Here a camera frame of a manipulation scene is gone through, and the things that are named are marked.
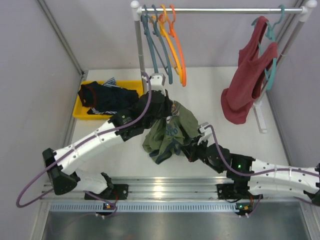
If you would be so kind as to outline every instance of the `robotic arm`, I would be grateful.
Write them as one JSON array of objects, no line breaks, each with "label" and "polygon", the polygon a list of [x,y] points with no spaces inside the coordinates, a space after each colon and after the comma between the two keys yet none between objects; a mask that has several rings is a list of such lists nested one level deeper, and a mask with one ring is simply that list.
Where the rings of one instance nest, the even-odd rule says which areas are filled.
[{"label": "robotic arm", "polygon": [[145,129],[151,128],[156,120],[171,115],[173,103],[163,87],[165,76],[162,73],[154,74],[150,82],[152,85],[150,105],[145,115],[135,124],[130,123],[144,111],[149,93],[141,96],[134,106],[119,111],[101,127],[79,141],[58,150],[48,148],[43,151],[46,167],[58,161],[47,171],[56,195],[78,190],[90,191],[106,199],[111,194],[114,185],[107,174],[86,172],[79,167],[92,159],[95,154],[142,134]]},{"label": "robotic arm", "polygon": [[[46,149],[43,153],[45,166],[58,163],[47,171],[56,195],[72,190],[90,191],[102,199],[108,199],[114,185],[107,174],[91,173],[79,167],[96,153],[121,144],[140,135],[161,118],[171,116],[172,102],[164,89],[165,76],[162,73],[151,76],[151,102],[146,114],[131,124],[144,111],[149,93],[141,96],[137,104],[119,111],[100,128],[79,141],[58,150]],[[189,162],[201,160],[218,173],[226,171],[233,183],[218,184],[220,199],[247,199],[262,194],[293,196],[320,206],[320,167],[297,168],[274,165],[250,156],[230,153],[218,145],[214,131],[209,124],[199,126],[199,136],[190,144],[181,146]],[[208,139],[215,138],[215,144],[208,145]]]}]

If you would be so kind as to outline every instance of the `yellow tray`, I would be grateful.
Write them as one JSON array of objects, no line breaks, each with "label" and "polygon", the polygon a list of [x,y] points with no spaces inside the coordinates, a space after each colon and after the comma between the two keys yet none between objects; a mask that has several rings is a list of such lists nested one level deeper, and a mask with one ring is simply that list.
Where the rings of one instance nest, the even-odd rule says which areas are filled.
[{"label": "yellow tray", "polygon": [[[93,81],[83,81],[81,84],[89,84]],[[106,81],[97,81],[99,84],[104,84]],[[139,97],[144,94],[144,88],[141,80],[120,80],[116,81],[116,85],[129,90],[136,90]],[[103,120],[109,119],[112,115],[87,114],[90,107],[82,106],[79,96],[76,97],[72,115],[81,120]]]}]

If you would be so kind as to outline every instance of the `green shirt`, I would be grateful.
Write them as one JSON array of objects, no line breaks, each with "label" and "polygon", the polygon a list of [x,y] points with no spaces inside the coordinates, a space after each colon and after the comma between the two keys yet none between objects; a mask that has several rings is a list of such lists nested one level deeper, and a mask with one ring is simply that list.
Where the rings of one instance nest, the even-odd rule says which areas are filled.
[{"label": "green shirt", "polygon": [[198,120],[191,111],[174,101],[172,114],[167,119],[156,121],[142,144],[156,164],[162,163],[172,154],[183,155],[180,145],[188,144],[199,135]]}]

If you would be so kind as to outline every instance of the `orange hanger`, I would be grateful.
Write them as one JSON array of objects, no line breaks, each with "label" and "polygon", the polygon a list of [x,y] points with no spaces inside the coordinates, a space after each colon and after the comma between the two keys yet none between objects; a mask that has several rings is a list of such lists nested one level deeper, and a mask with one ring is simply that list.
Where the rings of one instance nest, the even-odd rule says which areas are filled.
[{"label": "orange hanger", "polygon": [[180,65],[180,61],[179,61],[179,57],[178,57],[178,54],[175,50],[175,47],[171,41],[171,38],[169,36],[169,34],[167,33],[166,31],[166,28],[165,28],[165,23],[167,22],[168,20],[168,17],[167,17],[167,11],[166,11],[166,7],[162,4],[161,7],[163,8],[163,11],[164,11],[164,14],[161,14],[158,18],[159,20],[159,27],[160,27],[160,34],[162,36],[165,37],[168,45],[169,45],[169,48],[171,50],[171,54],[174,58],[174,61],[172,60],[172,58],[169,56],[169,60],[170,60],[170,63],[171,65],[173,66],[176,74],[179,75],[179,78],[180,78],[180,83],[182,83],[182,80],[183,80],[183,73],[182,73],[182,68],[181,68],[181,65]]},{"label": "orange hanger", "polygon": [[180,60],[181,60],[181,70],[182,70],[182,86],[187,85],[187,73],[186,73],[186,65],[185,65],[185,59],[184,59],[184,54],[182,52],[182,48],[178,39],[178,35],[174,29],[174,23],[176,21],[176,11],[175,8],[172,4],[170,4],[170,8],[172,9],[172,14],[173,14],[173,21],[171,22],[170,19],[167,17],[167,22],[169,24],[169,32],[168,34],[172,36],[175,39],[176,45],[178,47],[179,55],[180,55]]}]

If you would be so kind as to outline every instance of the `teal hanger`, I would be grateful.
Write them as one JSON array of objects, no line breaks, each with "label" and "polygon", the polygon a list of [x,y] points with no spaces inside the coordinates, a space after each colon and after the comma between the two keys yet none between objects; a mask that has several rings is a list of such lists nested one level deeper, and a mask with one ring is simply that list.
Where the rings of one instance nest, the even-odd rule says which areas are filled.
[{"label": "teal hanger", "polygon": [[283,4],[281,4],[281,5],[278,6],[278,8],[281,8],[280,19],[277,22],[275,22],[272,27],[270,27],[270,28],[268,27],[268,29],[266,31],[266,34],[265,34],[265,36],[270,40],[272,39],[271,34],[272,33],[274,34],[275,26],[278,25],[279,23],[281,23],[282,20],[284,19],[284,16],[285,16],[285,6]]},{"label": "teal hanger", "polygon": [[[276,41],[276,36],[275,36],[275,33],[274,33],[274,28],[277,24],[281,23],[281,21],[283,20],[284,18],[284,15],[285,15],[285,6],[283,6],[282,4],[279,6],[279,8],[281,8],[281,17],[280,19],[275,22],[273,24],[273,26],[271,26],[270,22],[267,21],[266,24],[268,26],[267,28],[267,32],[265,34],[265,36],[272,40],[273,42]],[[252,26],[256,26],[256,23],[257,23],[257,18],[253,21],[253,23],[251,24]],[[259,47],[259,51],[260,51],[260,55],[262,55],[264,52],[262,50],[262,47],[261,47],[261,44],[260,42],[258,42],[258,47]],[[272,67],[270,70],[267,70],[266,68],[264,69],[264,74],[265,74],[265,79],[267,80],[267,86],[266,86],[266,90],[269,91],[274,83],[274,80],[275,80],[275,75],[276,75],[276,68],[277,68],[277,58],[275,57],[273,60],[272,60]]]},{"label": "teal hanger", "polygon": [[161,61],[162,66],[164,67],[164,70],[165,70],[166,74],[169,77],[169,84],[172,84],[173,83],[172,69],[171,69],[171,64],[170,64],[170,60],[169,60],[169,56],[168,56],[168,52],[167,52],[165,43],[163,42],[162,38],[160,38],[160,42],[161,42],[161,45],[162,45],[162,48],[163,48],[163,51],[164,51],[164,54],[165,54],[167,66],[165,65],[163,59],[161,58],[161,55],[160,55],[160,53],[159,53],[159,51],[158,51],[158,49],[157,49],[157,47],[155,45],[155,42],[152,39],[150,30],[149,30],[149,26],[148,26],[148,20],[151,20],[152,25],[153,25],[153,34],[156,35],[156,36],[158,36],[157,34],[160,35],[160,32],[159,32],[158,27],[157,27],[158,13],[157,13],[157,11],[155,9],[156,21],[153,21],[151,16],[148,15],[147,6],[143,5],[143,7],[145,9],[145,15],[143,15],[143,14],[141,15],[141,22],[142,22],[142,26],[143,26],[143,30],[144,30],[144,35],[146,36],[146,40],[147,40],[148,47],[149,47],[149,50],[150,50],[150,55],[151,55],[151,59],[152,59],[154,73],[156,73],[156,74],[159,73],[159,69],[158,69],[158,65],[157,65],[157,59],[156,59],[156,55],[155,55],[155,52],[156,52],[156,54],[158,55],[158,57],[159,57],[159,59]]},{"label": "teal hanger", "polygon": [[149,46],[149,50],[150,50],[150,55],[151,55],[151,59],[152,59],[152,64],[153,64],[153,70],[154,70],[154,73],[157,74],[159,73],[159,70],[158,70],[158,65],[157,65],[157,60],[156,60],[156,55],[155,55],[155,51],[157,53],[157,55],[159,56],[160,58],[160,61],[163,65],[163,67],[165,67],[165,64],[159,54],[159,51],[151,37],[151,34],[150,34],[150,30],[149,30],[149,27],[148,27],[148,10],[147,10],[147,6],[146,5],[143,5],[144,9],[145,9],[145,15],[141,15],[141,22],[142,22],[142,26],[143,26],[143,30],[144,30],[144,35],[146,36],[146,40],[147,40],[147,43],[148,43],[148,46]]},{"label": "teal hanger", "polygon": [[160,31],[158,29],[158,11],[157,11],[157,8],[156,8],[156,6],[154,4],[152,4],[151,7],[153,7],[153,9],[154,9],[155,21],[152,19],[151,16],[148,15],[147,17],[149,18],[149,20],[151,21],[151,23],[153,25],[153,32],[152,33],[159,38],[159,41],[160,41],[160,43],[162,45],[163,52],[164,52],[165,59],[166,59],[166,66],[163,63],[162,63],[162,65],[164,67],[164,70],[165,70],[166,74],[168,75],[169,84],[172,84],[173,83],[173,74],[172,74],[172,68],[171,68],[171,63],[170,63],[168,51],[167,51],[165,42],[162,39],[162,36],[161,36]]}]

